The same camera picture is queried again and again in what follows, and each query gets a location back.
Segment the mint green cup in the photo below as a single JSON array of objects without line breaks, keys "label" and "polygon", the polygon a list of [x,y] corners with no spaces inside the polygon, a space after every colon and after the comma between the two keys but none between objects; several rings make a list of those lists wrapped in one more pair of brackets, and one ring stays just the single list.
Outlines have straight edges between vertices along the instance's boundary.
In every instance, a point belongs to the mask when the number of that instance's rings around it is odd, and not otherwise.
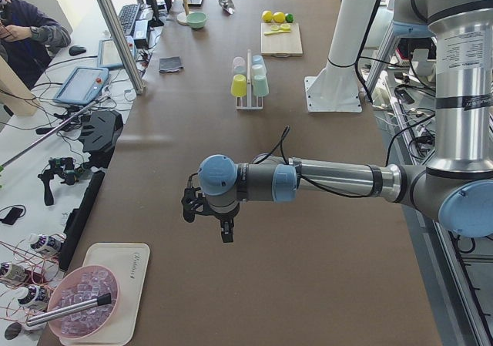
[{"label": "mint green cup", "polygon": [[267,77],[265,75],[255,75],[253,77],[253,94],[257,97],[264,97],[269,92]]}]

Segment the pink cup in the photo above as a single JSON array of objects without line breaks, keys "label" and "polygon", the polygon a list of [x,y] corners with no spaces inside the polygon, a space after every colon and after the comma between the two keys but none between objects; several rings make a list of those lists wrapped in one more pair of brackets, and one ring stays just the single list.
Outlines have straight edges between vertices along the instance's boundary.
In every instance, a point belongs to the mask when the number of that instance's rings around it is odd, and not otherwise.
[{"label": "pink cup", "polygon": [[246,61],[243,57],[237,56],[233,59],[232,67],[235,69],[238,66],[245,67],[246,66]]}]

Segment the yellow cup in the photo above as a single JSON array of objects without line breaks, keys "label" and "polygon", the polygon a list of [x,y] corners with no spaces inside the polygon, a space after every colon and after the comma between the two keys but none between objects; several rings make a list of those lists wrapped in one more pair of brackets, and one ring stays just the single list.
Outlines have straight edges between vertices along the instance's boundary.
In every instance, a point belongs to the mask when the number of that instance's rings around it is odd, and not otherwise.
[{"label": "yellow cup", "polygon": [[247,78],[245,75],[236,74],[233,76],[230,93],[237,98],[244,97],[247,94]]}]

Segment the white cup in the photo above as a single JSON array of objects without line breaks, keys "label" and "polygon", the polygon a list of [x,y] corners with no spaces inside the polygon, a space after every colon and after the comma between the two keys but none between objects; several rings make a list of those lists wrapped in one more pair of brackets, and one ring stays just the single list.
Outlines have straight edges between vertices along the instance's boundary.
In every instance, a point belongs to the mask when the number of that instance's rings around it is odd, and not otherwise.
[{"label": "white cup", "polygon": [[267,74],[267,71],[262,64],[254,64],[251,66],[251,73],[252,76],[265,76]]}]

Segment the light blue cup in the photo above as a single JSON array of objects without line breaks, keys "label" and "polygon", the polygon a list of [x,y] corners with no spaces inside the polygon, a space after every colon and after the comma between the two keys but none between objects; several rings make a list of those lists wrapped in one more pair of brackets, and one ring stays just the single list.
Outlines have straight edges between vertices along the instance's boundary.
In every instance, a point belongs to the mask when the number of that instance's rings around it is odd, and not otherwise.
[{"label": "light blue cup", "polygon": [[252,56],[252,64],[253,65],[262,65],[265,66],[263,56],[261,55],[253,55]]}]

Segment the beige tray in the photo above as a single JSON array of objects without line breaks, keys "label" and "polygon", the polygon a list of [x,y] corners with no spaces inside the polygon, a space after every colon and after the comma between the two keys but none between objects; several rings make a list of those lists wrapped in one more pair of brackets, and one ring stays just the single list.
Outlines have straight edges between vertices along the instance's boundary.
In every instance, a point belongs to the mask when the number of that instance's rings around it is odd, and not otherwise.
[{"label": "beige tray", "polygon": [[108,283],[112,303],[91,334],[75,338],[62,333],[59,320],[51,322],[52,333],[63,345],[125,345],[132,339],[149,255],[150,248],[144,243],[96,243],[87,250],[82,266],[61,282],[49,308],[59,304],[63,290],[77,286],[83,272],[101,268],[114,277]]}]

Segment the metal muddler in bowl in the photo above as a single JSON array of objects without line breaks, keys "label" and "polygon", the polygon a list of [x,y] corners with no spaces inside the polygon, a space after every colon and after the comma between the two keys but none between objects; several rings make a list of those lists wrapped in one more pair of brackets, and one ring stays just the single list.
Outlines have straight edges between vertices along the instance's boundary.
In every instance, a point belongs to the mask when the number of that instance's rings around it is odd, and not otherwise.
[{"label": "metal muddler in bowl", "polygon": [[112,302],[112,295],[110,293],[100,295],[95,299],[83,301],[77,304],[72,304],[67,307],[61,307],[59,309],[46,312],[44,314],[30,317],[26,320],[28,327],[34,327],[40,324],[44,324],[70,314],[75,314],[80,311],[85,311],[94,307],[108,305]]}]

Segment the grey folded cloth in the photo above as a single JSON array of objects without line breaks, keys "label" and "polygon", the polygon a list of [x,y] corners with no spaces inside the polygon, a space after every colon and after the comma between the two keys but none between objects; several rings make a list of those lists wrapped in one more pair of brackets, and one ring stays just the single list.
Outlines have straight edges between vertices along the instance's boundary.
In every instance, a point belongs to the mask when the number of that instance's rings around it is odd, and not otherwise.
[{"label": "grey folded cloth", "polygon": [[171,73],[183,69],[182,60],[179,56],[161,58],[159,60],[159,72]]}]

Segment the yellow plastic knife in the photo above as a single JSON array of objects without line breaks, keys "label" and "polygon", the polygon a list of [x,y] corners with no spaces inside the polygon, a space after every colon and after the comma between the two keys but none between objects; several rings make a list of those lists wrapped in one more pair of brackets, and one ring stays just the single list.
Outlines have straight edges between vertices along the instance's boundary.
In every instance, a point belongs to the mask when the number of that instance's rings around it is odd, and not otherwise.
[{"label": "yellow plastic knife", "polygon": [[265,31],[263,32],[263,35],[269,36],[269,35],[286,34],[291,32],[292,32],[291,30],[274,30],[274,31]]}]

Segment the blue teach pendant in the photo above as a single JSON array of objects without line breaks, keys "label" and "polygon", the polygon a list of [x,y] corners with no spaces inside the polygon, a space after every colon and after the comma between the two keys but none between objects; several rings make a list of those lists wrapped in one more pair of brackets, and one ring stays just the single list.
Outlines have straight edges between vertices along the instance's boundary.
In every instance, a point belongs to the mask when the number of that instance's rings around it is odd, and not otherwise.
[{"label": "blue teach pendant", "polygon": [[[138,55],[134,39],[127,35],[127,45],[133,61],[136,61]],[[100,68],[121,69],[123,67],[119,52],[112,39],[103,39],[99,41],[99,50],[97,55],[97,66]]]},{"label": "blue teach pendant", "polygon": [[109,79],[107,68],[76,67],[59,88],[53,101],[84,106],[96,99]]}]

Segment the green bowl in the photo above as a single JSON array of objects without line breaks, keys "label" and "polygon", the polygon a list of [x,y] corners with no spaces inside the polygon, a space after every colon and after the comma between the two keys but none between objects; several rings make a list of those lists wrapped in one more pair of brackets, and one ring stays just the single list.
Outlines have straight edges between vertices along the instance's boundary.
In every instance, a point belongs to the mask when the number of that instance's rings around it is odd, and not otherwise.
[{"label": "green bowl", "polygon": [[204,12],[191,12],[186,16],[186,23],[192,29],[202,29],[207,22],[207,15]]}]

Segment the black keyboard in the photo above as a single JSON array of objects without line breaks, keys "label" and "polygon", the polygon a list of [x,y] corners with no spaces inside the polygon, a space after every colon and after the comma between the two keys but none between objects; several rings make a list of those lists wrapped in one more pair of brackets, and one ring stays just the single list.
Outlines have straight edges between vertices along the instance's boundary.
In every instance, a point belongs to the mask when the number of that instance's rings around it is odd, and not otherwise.
[{"label": "black keyboard", "polygon": [[124,5],[118,14],[124,35],[132,35],[136,21],[139,19],[141,8],[137,4]]}]

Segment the metal rod green tip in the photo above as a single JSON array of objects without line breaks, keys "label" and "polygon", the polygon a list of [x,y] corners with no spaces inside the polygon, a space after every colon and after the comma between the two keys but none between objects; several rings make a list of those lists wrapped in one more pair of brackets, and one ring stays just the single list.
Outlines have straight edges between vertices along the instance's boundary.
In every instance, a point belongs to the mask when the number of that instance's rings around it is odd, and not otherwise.
[{"label": "metal rod green tip", "polygon": [[1,164],[1,171],[3,171],[7,166],[9,166],[11,163],[13,163],[14,161],[16,161],[17,159],[19,159],[20,157],[22,157],[23,155],[25,155],[28,151],[30,151],[31,149],[33,149],[34,147],[36,147],[38,144],[42,143],[43,141],[45,141],[46,139],[48,139],[51,135],[57,133],[59,130],[61,130],[63,127],[65,127],[66,125],[68,125],[73,119],[77,118],[78,116],[86,113],[87,111],[89,111],[93,106],[95,106],[96,104],[101,104],[103,102],[105,102],[108,98],[110,97],[110,95],[102,95],[98,98],[96,98],[94,101],[90,102],[88,105],[82,107],[79,111],[77,111],[76,113],[73,113],[68,119],[64,120],[62,123],[60,123],[58,126],[52,128],[50,131],[48,131],[45,135],[43,135],[41,138],[37,139],[34,143],[30,144],[29,146],[27,146],[25,149],[23,149],[23,151],[15,154],[13,157],[11,157],[10,159],[8,159],[7,161],[5,161],[4,163]]}]

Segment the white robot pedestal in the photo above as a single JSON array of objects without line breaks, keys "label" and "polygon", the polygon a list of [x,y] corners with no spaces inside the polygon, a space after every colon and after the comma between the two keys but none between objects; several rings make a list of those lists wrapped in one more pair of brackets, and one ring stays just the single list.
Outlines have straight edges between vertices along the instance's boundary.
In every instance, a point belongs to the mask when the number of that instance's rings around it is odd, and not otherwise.
[{"label": "white robot pedestal", "polygon": [[357,60],[381,0],[342,0],[327,64],[317,76],[305,78],[311,113],[359,113]]}]

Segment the aluminium frame post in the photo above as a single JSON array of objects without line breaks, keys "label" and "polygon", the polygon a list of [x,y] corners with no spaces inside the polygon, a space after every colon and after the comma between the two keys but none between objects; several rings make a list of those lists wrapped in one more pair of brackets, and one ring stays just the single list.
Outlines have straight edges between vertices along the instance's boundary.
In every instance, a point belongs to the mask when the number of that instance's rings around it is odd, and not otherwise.
[{"label": "aluminium frame post", "polygon": [[114,9],[112,0],[96,1],[107,24],[109,32],[111,33],[117,52],[119,53],[119,57],[123,63],[124,69],[128,74],[136,95],[142,95],[145,91],[145,85],[138,69],[136,68],[134,58],[129,50],[128,42],[126,41],[126,37],[124,36],[122,26]]}]

